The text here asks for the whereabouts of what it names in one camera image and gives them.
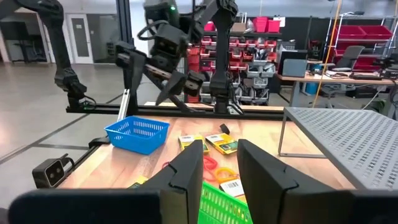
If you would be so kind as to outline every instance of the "barcode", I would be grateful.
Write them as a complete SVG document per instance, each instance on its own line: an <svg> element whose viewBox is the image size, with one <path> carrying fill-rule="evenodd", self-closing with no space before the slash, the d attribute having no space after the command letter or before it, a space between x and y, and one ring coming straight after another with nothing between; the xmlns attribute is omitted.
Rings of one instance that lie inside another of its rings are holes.
<svg viewBox="0 0 398 224"><path fill-rule="evenodd" d="M228 186L229 188L233 188L233 187L239 187L239 184L236 183L236 182L232 182L232 183L227 184L227 186Z"/></svg>

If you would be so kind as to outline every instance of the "white label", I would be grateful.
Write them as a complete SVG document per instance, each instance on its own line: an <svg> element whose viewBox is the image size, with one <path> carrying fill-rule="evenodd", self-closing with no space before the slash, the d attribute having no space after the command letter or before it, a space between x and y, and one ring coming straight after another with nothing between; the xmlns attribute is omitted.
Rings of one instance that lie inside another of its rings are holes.
<svg viewBox="0 0 398 224"><path fill-rule="evenodd" d="M214 134L212 136L207 136L206 138L210 142L224 141L224 139L219 134Z"/></svg>
<svg viewBox="0 0 398 224"><path fill-rule="evenodd" d="M286 17L274 17L275 21L280 21L279 27L285 27Z"/></svg>
<svg viewBox="0 0 398 224"><path fill-rule="evenodd" d="M181 142L193 142L195 140L195 138L193 137L193 135L191 136L180 136L180 141Z"/></svg>
<svg viewBox="0 0 398 224"><path fill-rule="evenodd" d="M220 184L225 193L232 197L244 195L241 179L230 180Z"/></svg>

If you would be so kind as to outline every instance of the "orange object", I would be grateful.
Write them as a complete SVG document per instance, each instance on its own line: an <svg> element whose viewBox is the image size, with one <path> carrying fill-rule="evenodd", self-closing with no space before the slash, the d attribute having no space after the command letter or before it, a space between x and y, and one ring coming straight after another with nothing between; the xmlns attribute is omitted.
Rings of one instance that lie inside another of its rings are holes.
<svg viewBox="0 0 398 224"><path fill-rule="evenodd" d="M222 173L227 173L226 177L221 176ZM219 184L224 182L235 180L239 177L239 174L235 173L235 171L231 170L228 167L220 167L215 171L216 180Z"/></svg>

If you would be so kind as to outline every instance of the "barcode label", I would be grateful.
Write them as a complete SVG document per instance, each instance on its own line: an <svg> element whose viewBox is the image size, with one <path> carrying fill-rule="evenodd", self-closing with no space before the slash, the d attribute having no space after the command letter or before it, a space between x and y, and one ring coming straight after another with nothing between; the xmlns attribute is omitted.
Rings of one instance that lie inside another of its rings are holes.
<svg viewBox="0 0 398 224"><path fill-rule="evenodd" d="M224 139L219 134L214 134L212 136L207 136L206 138L210 142L224 141Z"/></svg>
<svg viewBox="0 0 398 224"><path fill-rule="evenodd" d="M190 136L180 136L180 141L181 142L193 142L195 138L190 135Z"/></svg>
<svg viewBox="0 0 398 224"><path fill-rule="evenodd" d="M242 182L240 179L224 182L220 184L220 187L224 190L225 193L229 194L232 197L244 195Z"/></svg>

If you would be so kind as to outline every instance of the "perforated metal shelf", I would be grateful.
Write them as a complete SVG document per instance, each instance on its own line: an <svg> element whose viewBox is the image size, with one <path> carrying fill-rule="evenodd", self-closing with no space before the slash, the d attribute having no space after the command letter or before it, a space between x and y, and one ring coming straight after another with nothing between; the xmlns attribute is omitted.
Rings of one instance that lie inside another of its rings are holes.
<svg viewBox="0 0 398 224"><path fill-rule="evenodd" d="M368 110L285 108L357 189L398 189L398 122Z"/></svg>

